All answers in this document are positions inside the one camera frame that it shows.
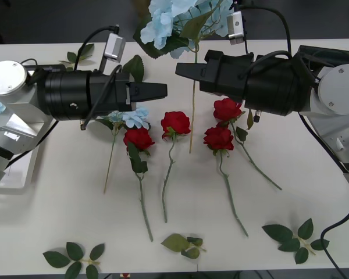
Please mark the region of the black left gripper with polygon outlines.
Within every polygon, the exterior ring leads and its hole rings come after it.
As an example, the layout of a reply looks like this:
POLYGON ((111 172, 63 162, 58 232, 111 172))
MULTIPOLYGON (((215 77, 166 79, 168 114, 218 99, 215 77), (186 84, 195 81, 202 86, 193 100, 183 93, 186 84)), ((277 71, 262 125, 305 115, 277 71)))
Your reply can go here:
MULTIPOLYGON (((94 110, 93 115, 108 115, 113 111, 129 112, 133 110, 133 104, 127 103, 127 94, 130 91, 130 82, 133 80, 130 74, 118 72, 115 79, 108 85, 103 97, 94 110)), ((91 107, 103 92, 105 83, 109 81, 109 76, 100 72, 91 73, 89 78, 90 103, 91 107)), ((131 87, 136 92, 131 94, 132 102, 148 102, 166 98, 168 88, 161 83, 136 83, 131 87)))

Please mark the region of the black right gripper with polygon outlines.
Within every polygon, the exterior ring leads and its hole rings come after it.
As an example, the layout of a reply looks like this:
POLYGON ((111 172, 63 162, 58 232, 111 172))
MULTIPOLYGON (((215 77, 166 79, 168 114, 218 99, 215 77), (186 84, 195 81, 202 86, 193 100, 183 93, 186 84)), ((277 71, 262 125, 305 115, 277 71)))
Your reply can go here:
POLYGON ((221 51, 209 50, 204 63, 178 63, 178 76, 200 82, 200 91, 243 99, 247 76, 244 71, 254 60, 254 54, 228 56, 221 51))

